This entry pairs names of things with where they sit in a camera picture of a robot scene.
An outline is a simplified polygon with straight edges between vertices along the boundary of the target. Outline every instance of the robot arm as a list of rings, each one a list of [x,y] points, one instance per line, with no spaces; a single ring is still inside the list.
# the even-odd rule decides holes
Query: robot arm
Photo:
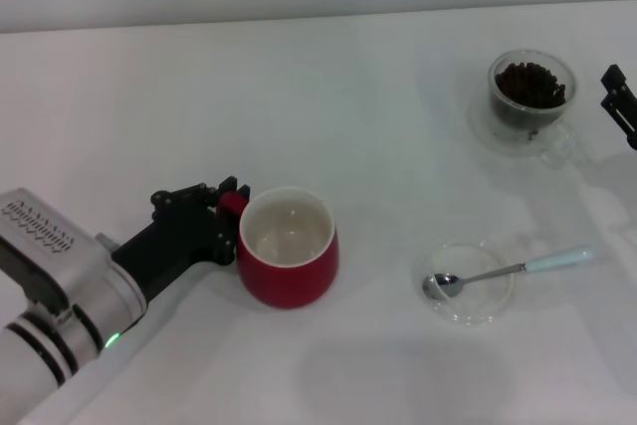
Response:
[[[152,223],[121,247],[87,235],[19,189],[0,196],[0,269],[27,310],[0,331],[0,424],[14,424],[145,314],[191,265],[234,260],[238,217],[217,208],[228,178],[152,195]]]

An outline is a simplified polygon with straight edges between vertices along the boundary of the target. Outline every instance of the spoon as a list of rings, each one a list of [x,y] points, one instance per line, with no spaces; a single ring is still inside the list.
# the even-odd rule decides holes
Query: spoon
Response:
[[[488,273],[479,274],[469,279],[462,279],[453,274],[429,275],[422,282],[422,290],[427,296],[433,299],[445,301],[446,299],[458,296],[465,285],[481,281],[482,279],[495,278],[504,274],[518,273],[520,271],[529,273],[544,271],[569,264],[589,261],[593,259],[593,257],[594,254],[588,246],[580,246],[526,261],[525,263],[514,264],[505,268],[496,269],[495,271],[489,271]]]

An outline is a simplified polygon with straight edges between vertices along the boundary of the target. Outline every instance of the white tabletop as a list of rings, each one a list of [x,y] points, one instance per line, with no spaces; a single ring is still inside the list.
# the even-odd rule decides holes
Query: white tabletop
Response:
[[[636,22],[621,2],[0,36],[0,190],[124,241],[154,191],[232,174],[315,191],[341,241],[334,285],[297,311],[195,266],[27,422],[634,423],[637,152],[599,79],[617,63],[637,85]],[[572,66],[589,164],[469,131],[489,64],[520,47]],[[414,259],[456,239],[601,259],[519,276],[498,320],[463,327],[414,282]],[[5,321],[22,307],[7,281]]]

